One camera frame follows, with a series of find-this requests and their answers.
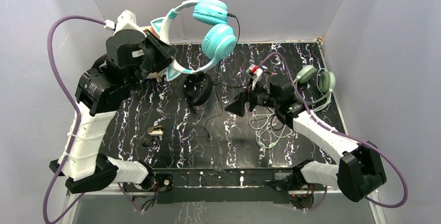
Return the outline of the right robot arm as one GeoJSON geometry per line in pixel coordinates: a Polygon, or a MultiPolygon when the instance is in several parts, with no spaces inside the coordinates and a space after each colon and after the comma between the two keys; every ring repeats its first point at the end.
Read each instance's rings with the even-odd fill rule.
{"type": "Polygon", "coordinates": [[[333,133],[331,126],[306,111],[290,83],[271,84],[269,88],[260,84],[254,89],[247,87],[225,110],[243,117],[247,103],[249,111],[256,106],[272,108],[281,123],[308,138],[335,161],[326,164],[305,160],[294,166],[292,175],[285,180],[292,181],[298,189],[318,183],[339,189],[349,200],[359,202],[387,182],[381,157],[373,150],[375,146],[370,142],[358,144],[333,133]]]}

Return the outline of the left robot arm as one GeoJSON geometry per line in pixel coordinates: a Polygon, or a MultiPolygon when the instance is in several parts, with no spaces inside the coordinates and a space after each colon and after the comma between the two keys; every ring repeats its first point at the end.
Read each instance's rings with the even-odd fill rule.
{"type": "Polygon", "coordinates": [[[176,47],[137,30],[120,30],[106,40],[106,53],[82,74],[71,97],[75,116],[65,151],[49,165],[66,177],[71,193],[100,191],[113,183],[133,183],[143,191],[154,187],[151,166],[114,159],[99,149],[121,103],[150,73],[167,68],[176,53],[176,47]]]}

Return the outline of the teal cat-ear headphones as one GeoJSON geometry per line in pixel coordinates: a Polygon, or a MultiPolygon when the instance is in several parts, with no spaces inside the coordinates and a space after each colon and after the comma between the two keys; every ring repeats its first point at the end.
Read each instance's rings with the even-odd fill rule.
{"type": "Polygon", "coordinates": [[[210,62],[195,70],[183,67],[178,61],[173,60],[165,69],[168,82],[176,79],[181,74],[196,74],[213,68],[221,60],[228,57],[234,50],[238,37],[229,26],[230,17],[236,16],[228,11],[227,5],[219,0],[187,0],[179,6],[172,8],[164,17],[150,21],[151,30],[158,34],[159,39],[169,44],[169,33],[173,20],[185,8],[193,8],[192,17],[204,24],[210,25],[211,29],[206,33],[202,41],[202,52],[210,59],[210,62]]]}

